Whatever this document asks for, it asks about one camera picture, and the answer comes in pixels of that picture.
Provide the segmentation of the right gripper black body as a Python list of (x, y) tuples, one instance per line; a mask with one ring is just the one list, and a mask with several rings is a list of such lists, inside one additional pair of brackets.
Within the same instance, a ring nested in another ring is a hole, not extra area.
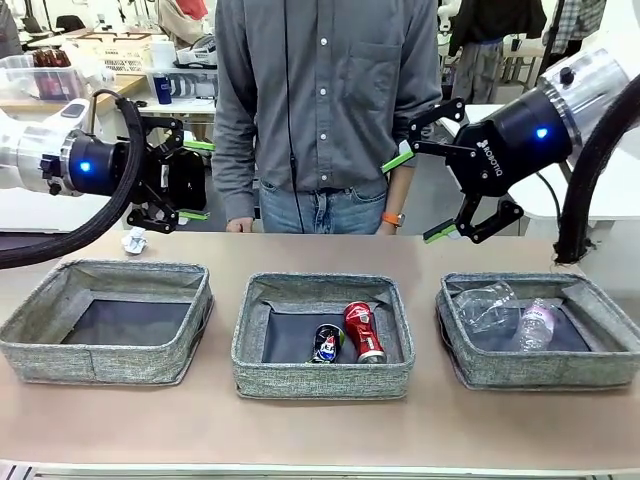
[(477, 123), (462, 127), (455, 147), (470, 151), (447, 161), (461, 193), (498, 198), (519, 181), (573, 153), (570, 88), (543, 82)]

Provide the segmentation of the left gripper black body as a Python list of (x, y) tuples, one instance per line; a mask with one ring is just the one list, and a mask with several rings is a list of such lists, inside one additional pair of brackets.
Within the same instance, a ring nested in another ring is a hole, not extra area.
[(114, 197), (129, 182), (125, 199), (142, 189), (171, 192), (171, 152), (162, 153), (146, 140), (120, 137), (114, 144), (78, 133), (59, 158), (59, 187), (64, 195)]

